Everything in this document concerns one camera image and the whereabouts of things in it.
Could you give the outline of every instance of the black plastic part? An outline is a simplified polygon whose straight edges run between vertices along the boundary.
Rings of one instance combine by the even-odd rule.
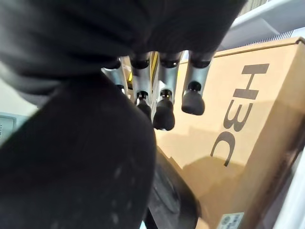
[[[213,58],[213,52],[192,52],[189,51],[189,63],[195,68],[206,68]]]
[[[153,220],[152,213],[149,211],[149,209],[147,210],[144,223],[147,229],[158,229],[156,223]]]
[[[119,58],[117,58],[117,60],[111,64],[105,65],[104,68],[107,69],[118,69],[121,66],[121,61]]]
[[[116,86],[117,86],[120,90],[124,89],[124,86],[121,85],[121,84],[117,84]]]
[[[156,113],[153,117],[153,127],[157,130],[172,130],[175,126],[173,104],[168,99],[162,99],[157,104]]]
[[[128,87],[129,90],[133,89],[131,81],[127,81],[127,87]]]
[[[153,187],[144,220],[147,229],[195,229],[200,216],[198,201],[160,149],[157,150]],[[169,197],[167,202],[171,201],[175,209],[178,207],[177,210],[169,208],[169,204],[164,202],[165,196]]]
[[[183,112],[192,115],[202,115],[204,113],[204,101],[196,91],[189,91],[182,97]]]
[[[132,61],[132,60],[130,60],[130,64],[132,65],[132,67],[134,67],[136,69],[144,69],[144,68],[147,68],[149,66],[149,59],[144,60],[144,61]]]
[[[163,98],[168,98],[172,97],[173,93],[171,92],[171,90],[163,89],[162,91],[160,91],[160,96],[162,96]]]
[[[177,61],[180,60],[182,52],[177,53],[159,53],[161,61]]]
[[[145,53],[132,53],[129,55],[131,61],[146,61],[149,60],[149,52]]]
[[[151,119],[152,110],[149,105],[144,100],[140,100],[140,103],[137,106],[148,118]]]
[[[192,81],[189,83],[188,90],[194,90],[194,91],[200,91],[201,90],[201,84],[198,83],[197,81]]]

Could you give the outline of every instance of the black fabric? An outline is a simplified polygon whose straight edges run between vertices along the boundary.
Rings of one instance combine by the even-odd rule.
[[[72,81],[0,149],[0,228],[138,229],[155,151],[108,79]]]
[[[0,60],[32,77],[96,73],[132,52],[214,52],[245,0],[0,0]]]

